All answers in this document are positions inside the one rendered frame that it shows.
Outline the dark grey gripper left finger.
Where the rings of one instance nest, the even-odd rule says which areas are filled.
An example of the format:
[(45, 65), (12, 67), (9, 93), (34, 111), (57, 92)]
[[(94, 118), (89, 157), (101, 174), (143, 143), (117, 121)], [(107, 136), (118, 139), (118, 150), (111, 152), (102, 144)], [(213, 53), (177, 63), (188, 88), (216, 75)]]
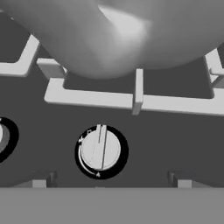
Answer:
[(18, 181), (13, 187), (22, 188), (51, 188), (57, 186), (56, 171), (35, 171), (27, 178)]

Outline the dark grey hob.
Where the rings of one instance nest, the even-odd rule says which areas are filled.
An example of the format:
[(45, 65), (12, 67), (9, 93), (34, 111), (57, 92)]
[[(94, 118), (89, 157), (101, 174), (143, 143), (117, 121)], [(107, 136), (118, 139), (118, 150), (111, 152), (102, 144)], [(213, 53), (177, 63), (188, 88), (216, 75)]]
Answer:
[[(0, 60), (19, 57), (29, 32), (0, 13)], [(211, 98), (203, 58), (186, 66), (144, 72), (147, 95)], [(118, 80), (87, 80), (69, 74), (65, 88), (131, 93), (135, 73)], [(32, 172), (57, 171), (60, 187), (166, 187), (169, 170), (186, 170), (199, 179), (224, 185), (224, 117), (94, 108), (44, 101), (48, 80), (36, 61), (25, 78), (0, 76), (0, 116), (19, 128), (17, 148), (0, 164), (0, 186), (25, 179)], [(129, 144), (129, 160), (119, 175), (97, 181), (84, 175), (74, 160), (81, 133), (97, 123), (120, 130)]]

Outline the white hob knob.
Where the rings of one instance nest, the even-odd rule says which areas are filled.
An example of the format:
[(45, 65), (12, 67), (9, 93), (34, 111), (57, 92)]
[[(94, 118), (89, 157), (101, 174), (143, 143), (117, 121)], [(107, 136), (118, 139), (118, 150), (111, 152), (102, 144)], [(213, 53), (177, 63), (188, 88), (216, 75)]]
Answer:
[(0, 163), (16, 149), (18, 139), (18, 126), (11, 119), (0, 117)]
[(74, 148), (80, 171), (91, 179), (111, 179), (127, 164), (129, 146), (125, 136), (108, 125), (97, 124), (85, 130)]

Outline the pale grey burner grate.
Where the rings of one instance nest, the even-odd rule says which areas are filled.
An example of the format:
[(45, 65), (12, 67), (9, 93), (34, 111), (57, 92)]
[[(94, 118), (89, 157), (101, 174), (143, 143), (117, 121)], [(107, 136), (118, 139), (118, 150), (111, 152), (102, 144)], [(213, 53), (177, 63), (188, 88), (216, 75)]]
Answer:
[(195, 99), (156, 96), (144, 93), (144, 71), (136, 71), (132, 94), (68, 90), (64, 88), (67, 70), (54, 59), (39, 58), (37, 64), (49, 80), (44, 100), (48, 103), (89, 106), (98, 108), (129, 109), (134, 115), (141, 111), (160, 111), (196, 115), (224, 116), (224, 66), (216, 49), (204, 57), (206, 71), (212, 84), (213, 98)]
[(40, 42), (31, 35), (21, 52), (20, 58), (15, 63), (0, 62), (0, 76), (26, 77), (37, 58)]

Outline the grey kettle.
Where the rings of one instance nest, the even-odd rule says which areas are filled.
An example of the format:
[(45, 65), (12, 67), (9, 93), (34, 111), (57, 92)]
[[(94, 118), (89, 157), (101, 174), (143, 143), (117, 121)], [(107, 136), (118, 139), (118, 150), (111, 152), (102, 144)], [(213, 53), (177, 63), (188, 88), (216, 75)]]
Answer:
[(224, 0), (0, 0), (0, 9), (90, 79), (181, 66), (224, 42)]

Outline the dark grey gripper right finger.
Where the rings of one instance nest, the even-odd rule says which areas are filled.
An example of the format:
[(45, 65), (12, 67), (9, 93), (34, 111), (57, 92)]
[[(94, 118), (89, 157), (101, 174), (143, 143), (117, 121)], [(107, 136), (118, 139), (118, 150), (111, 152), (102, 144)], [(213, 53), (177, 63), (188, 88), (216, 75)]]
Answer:
[(191, 174), (183, 171), (168, 171), (167, 172), (168, 184), (170, 187), (176, 188), (211, 188), (215, 184), (205, 180), (198, 180)]

